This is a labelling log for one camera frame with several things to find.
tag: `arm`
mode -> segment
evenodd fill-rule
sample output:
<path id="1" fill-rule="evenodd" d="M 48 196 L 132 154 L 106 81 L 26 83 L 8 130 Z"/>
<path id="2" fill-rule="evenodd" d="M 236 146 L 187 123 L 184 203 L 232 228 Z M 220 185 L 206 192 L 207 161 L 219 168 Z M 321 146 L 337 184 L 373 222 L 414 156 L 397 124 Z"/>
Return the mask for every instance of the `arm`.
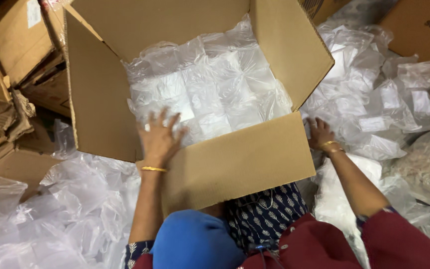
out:
<path id="1" fill-rule="evenodd" d="M 334 141 L 334 133 L 330 131 L 330 125 L 319 118 L 316 118 L 316 122 L 308 119 L 308 122 L 311 125 L 312 137 L 309 140 L 310 147 L 323 150 L 330 157 L 355 215 L 370 217 L 389 206 L 386 197 L 350 160 L 345 152 L 340 150 L 341 146 L 338 143 L 323 145 L 328 141 Z"/>
<path id="2" fill-rule="evenodd" d="M 164 108 L 158 119 L 154 114 L 149 115 L 150 131 L 145 131 L 139 124 L 138 132 L 145 150 L 144 166 L 164 168 L 167 162 L 180 148 L 180 142 L 186 129 L 182 129 L 174 138 L 173 126 L 180 113 L 170 119 L 167 127 L 163 121 L 167 114 Z M 163 172 L 142 170 L 140 193 L 134 213 L 132 229 L 130 230 L 129 243 L 155 240 L 155 236 L 163 222 L 161 205 L 161 185 Z"/>

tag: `leaf print fabric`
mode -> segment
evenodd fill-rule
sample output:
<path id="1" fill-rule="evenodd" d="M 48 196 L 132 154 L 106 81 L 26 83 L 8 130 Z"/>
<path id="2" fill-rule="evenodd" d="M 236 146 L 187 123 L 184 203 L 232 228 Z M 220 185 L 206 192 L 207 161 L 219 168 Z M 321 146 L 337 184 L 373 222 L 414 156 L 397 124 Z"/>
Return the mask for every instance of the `leaf print fabric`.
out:
<path id="1" fill-rule="evenodd" d="M 308 212 L 295 183 L 226 202 L 230 234 L 248 253 L 250 243 L 278 242 L 295 220 Z"/>

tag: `woman's left hand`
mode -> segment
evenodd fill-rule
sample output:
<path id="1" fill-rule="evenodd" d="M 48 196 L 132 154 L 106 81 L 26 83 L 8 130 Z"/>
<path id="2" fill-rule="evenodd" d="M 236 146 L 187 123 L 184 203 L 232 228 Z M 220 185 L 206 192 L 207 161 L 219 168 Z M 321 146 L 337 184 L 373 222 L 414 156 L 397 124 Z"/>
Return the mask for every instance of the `woman's left hand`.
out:
<path id="1" fill-rule="evenodd" d="M 167 111 L 168 108 L 162 109 L 157 119 L 155 119 L 153 112 L 149 114 L 150 131 L 145 131 L 140 124 L 137 125 L 145 151 L 145 166 L 164 168 L 180 149 L 182 138 L 187 133 L 186 127 L 177 132 L 175 137 L 172 133 L 172 128 L 179 119 L 180 113 L 170 119 L 167 127 L 163 125 Z"/>

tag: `woman's right hand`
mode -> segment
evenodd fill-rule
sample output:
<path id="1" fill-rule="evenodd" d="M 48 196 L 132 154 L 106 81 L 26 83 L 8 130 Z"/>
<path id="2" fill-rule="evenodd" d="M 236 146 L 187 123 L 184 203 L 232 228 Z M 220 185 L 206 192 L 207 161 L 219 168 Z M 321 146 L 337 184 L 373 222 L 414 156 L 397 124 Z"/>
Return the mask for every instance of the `woman's right hand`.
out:
<path id="1" fill-rule="evenodd" d="M 335 141 L 334 132 L 330 130 L 330 125 L 320 118 L 316 118 L 316 121 L 311 118 L 307 118 L 307 120 L 311 129 L 311 139 L 308 139 L 310 148 L 316 150 L 328 150 L 330 147 L 339 148 L 339 144 L 336 143 L 327 145 L 325 146 L 326 148 L 323 147 L 323 149 L 321 149 L 320 145 L 328 141 Z"/>

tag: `box flap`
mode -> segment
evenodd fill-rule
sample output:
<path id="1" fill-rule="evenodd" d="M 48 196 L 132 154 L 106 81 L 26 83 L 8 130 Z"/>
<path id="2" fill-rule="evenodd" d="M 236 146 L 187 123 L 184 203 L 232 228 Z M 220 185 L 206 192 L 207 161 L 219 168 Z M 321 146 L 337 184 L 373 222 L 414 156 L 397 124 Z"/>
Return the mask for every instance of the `box flap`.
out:
<path id="1" fill-rule="evenodd" d="M 52 51 L 54 45 L 37 0 L 3 3 L 0 7 L 0 62 L 13 86 L 21 83 Z"/>
<path id="2" fill-rule="evenodd" d="M 126 62 L 160 41 L 184 44 L 232 29 L 249 0 L 75 0 L 71 4 Z"/>
<path id="3" fill-rule="evenodd" d="M 315 174 L 301 115 L 294 112 L 181 149 L 164 180 L 164 215 Z"/>
<path id="4" fill-rule="evenodd" d="M 127 74 L 119 58 L 66 12 L 69 94 L 77 149 L 120 159 L 141 157 Z"/>
<path id="5" fill-rule="evenodd" d="M 271 70 L 298 109 L 334 65 L 311 20 L 292 0 L 252 0 L 250 17 Z"/>

